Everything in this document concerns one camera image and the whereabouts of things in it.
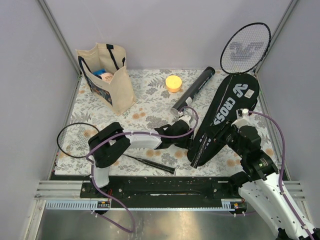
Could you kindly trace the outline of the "black racket cover bag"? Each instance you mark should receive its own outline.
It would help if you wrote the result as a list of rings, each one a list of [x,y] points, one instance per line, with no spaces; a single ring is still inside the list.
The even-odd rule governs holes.
[[[213,127],[217,132],[227,121],[237,119],[238,109],[254,110],[259,91],[258,80],[248,73],[228,75],[223,79],[187,152],[191,167],[203,166],[225,146],[222,142],[214,142],[206,133],[207,128]]]

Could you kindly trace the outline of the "black shuttlecock tube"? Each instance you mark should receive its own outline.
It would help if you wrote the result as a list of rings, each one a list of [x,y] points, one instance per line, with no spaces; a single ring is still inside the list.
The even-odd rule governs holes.
[[[175,117],[182,116],[182,108],[189,106],[199,91],[205,86],[205,84],[214,76],[215,69],[208,66],[190,85],[189,88],[183,93],[178,101],[172,106],[170,112]]]

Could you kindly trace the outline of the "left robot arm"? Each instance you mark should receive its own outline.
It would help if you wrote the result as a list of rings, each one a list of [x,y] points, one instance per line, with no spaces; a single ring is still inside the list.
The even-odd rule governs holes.
[[[193,129],[190,126],[192,117],[184,115],[170,125],[146,131],[129,131],[114,122],[88,140],[89,154],[93,157],[91,177],[94,183],[91,192],[98,198],[109,191],[109,172],[113,165],[128,149],[168,149],[175,145],[179,148],[189,146]]]

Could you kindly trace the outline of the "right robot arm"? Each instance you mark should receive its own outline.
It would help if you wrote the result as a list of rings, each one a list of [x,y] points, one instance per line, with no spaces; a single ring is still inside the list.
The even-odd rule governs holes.
[[[299,209],[274,161],[262,150],[254,126],[229,121],[207,128],[214,143],[227,145],[238,156],[242,171],[229,178],[228,194],[242,197],[260,215],[278,240],[318,240],[320,230]]]

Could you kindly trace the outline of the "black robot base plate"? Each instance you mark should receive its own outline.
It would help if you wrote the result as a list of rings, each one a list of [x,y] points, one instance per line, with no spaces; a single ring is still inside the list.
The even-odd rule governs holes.
[[[130,209],[215,208],[246,209],[248,203],[239,196],[229,177],[202,176],[110,176],[108,185],[96,189],[84,182],[80,197],[101,199],[106,194]]]

